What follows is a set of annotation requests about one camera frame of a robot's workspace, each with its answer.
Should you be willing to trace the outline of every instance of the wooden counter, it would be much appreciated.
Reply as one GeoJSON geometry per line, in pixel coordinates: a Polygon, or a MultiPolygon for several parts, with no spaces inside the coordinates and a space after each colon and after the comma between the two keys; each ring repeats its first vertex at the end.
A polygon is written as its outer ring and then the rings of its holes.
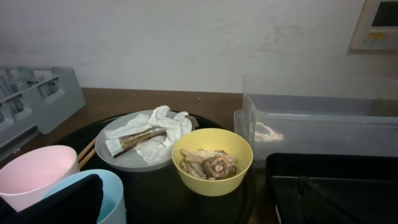
{"type": "MultiPolygon", "coordinates": [[[[39,147],[49,146],[69,133],[88,124],[124,113],[153,110],[168,105],[172,110],[187,111],[208,118],[234,131],[234,112],[242,108],[242,94],[202,93],[182,91],[83,89],[87,105],[68,118],[50,134],[41,134],[24,145],[20,151],[0,162],[0,167],[17,156],[39,147]]],[[[249,223],[275,223],[272,209],[262,202],[265,197],[265,177],[257,175],[256,203],[249,223]]]]}

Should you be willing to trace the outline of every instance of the plastic container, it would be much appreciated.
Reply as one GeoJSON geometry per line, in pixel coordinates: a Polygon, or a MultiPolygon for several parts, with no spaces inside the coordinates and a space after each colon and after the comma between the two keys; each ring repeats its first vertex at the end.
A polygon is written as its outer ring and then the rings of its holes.
{"type": "Polygon", "coordinates": [[[38,202],[57,181],[79,171],[77,155],[71,147],[36,149],[0,170],[0,196],[19,212],[38,202]]]}
{"type": "Polygon", "coordinates": [[[255,167],[275,152],[398,156],[392,80],[245,76],[243,83],[235,126],[253,148],[255,167]],[[283,139],[270,138],[272,131],[283,139]]]}
{"type": "Polygon", "coordinates": [[[87,177],[98,174],[103,181],[103,201],[97,223],[100,224],[126,224],[126,208],[124,205],[123,183],[120,178],[108,170],[93,169],[79,172],[60,181],[50,189],[43,198],[68,187],[69,185],[87,177]]]}
{"type": "Polygon", "coordinates": [[[182,182],[194,192],[205,196],[225,195],[235,190],[242,182],[253,160],[250,145],[237,134],[217,128],[205,128],[192,131],[180,138],[172,150],[173,163],[182,182]],[[183,156],[180,149],[190,152],[197,149],[224,150],[238,160],[239,173],[224,180],[202,180],[192,177],[180,167],[183,156]]]}

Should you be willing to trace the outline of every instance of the clear plastic container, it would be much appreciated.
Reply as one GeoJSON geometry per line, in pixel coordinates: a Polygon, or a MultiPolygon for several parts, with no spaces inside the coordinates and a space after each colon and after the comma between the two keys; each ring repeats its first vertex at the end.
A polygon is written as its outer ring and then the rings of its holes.
{"type": "Polygon", "coordinates": [[[398,156],[392,80],[245,76],[243,85],[236,132],[252,146],[255,167],[275,152],[398,156]]]}

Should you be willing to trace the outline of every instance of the gray dish rack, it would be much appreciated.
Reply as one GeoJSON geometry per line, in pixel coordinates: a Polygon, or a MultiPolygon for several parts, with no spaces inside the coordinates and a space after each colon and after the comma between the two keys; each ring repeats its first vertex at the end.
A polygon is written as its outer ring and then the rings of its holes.
{"type": "Polygon", "coordinates": [[[0,67],[0,161],[86,105],[70,67],[0,67]]]}

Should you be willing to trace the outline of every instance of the yellow bowl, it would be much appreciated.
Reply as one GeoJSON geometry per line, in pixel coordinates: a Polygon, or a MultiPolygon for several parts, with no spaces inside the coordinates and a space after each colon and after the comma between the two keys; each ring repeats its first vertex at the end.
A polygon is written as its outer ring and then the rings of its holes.
{"type": "Polygon", "coordinates": [[[172,159],[184,184],[194,192],[205,196],[220,196],[235,190],[242,182],[253,161],[250,145],[241,136],[227,130],[206,128],[192,131],[180,138],[173,147],[172,159]],[[197,149],[224,150],[230,156],[237,158],[239,172],[224,180],[202,180],[184,172],[180,161],[185,157],[180,149],[190,152],[197,149]]]}

